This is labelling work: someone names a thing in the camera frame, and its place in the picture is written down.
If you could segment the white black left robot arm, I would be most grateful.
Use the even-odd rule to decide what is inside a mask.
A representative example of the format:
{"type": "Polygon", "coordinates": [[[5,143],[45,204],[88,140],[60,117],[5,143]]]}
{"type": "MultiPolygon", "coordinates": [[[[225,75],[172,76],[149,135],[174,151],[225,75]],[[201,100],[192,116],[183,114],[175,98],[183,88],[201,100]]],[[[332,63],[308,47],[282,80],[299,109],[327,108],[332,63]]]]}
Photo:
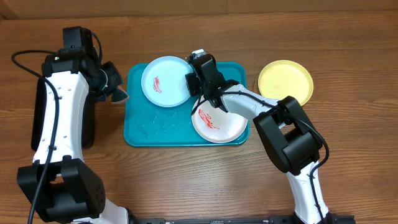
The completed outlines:
{"type": "Polygon", "coordinates": [[[128,100],[112,62],[89,29],[63,30],[63,47],[46,51],[37,74],[32,164],[17,171],[30,216],[57,223],[135,223],[130,209],[106,198],[101,178],[84,162],[94,141],[95,103],[128,100]]]}

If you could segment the pink green scrub sponge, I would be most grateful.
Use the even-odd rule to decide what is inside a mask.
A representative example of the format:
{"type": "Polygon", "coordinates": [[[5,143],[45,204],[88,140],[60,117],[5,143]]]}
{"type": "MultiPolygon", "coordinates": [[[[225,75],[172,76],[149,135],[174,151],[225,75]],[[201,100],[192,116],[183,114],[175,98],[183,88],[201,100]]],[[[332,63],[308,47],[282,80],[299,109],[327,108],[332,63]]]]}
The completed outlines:
{"type": "Polygon", "coordinates": [[[129,99],[129,95],[120,86],[118,86],[111,94],[112,104],[122,104],[122,103],[125,103],[128,99],[129,99]]]}

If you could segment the yellow plate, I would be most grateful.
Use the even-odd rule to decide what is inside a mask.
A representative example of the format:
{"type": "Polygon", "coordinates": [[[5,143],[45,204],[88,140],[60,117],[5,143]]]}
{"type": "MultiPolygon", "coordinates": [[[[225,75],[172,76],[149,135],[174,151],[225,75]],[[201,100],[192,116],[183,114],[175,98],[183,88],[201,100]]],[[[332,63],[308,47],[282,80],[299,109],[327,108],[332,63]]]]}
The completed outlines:
{"type": "Polygon", "coordinates": [[[303,106],[312,97],[313,80],[301,64],[276,60],[261,70],[258,89],[267,98],[283,100],[286,96],[293,96],[303,106]]]}

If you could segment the light blue plate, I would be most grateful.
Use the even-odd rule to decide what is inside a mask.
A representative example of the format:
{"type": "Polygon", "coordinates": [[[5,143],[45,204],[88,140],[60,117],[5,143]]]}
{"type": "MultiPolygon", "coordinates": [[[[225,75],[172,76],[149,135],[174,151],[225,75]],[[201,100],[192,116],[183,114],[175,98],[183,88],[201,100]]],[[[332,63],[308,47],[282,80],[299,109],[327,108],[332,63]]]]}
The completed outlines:
{"type": "Polygon", "coordinates": [[[141,78],[142,91],[157,106],[181,105],[190,98],[185,75],[192,72],[191,66],[181,58],[159,57],[144,69],[141,78]]]}

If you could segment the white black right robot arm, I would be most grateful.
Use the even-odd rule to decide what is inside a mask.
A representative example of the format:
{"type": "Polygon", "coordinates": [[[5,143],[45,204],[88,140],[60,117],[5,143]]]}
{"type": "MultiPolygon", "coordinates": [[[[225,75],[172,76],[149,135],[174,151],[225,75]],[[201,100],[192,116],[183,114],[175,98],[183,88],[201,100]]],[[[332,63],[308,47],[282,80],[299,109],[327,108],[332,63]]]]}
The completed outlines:
{"type": "Polygon", "coordinates": [[[251,120],[266,153],[281,172],[287,174],[295,200],[294,216],[301,223],[328,223],[318,169],[328,160],[319,150],[328,144],[315,129],[300,103],[292,96],[275,100],[258,95],[240,82],[225,79],[214,56],[197,50],[186,58],[192,67],[186,83],[199,104],[251,120]]]}

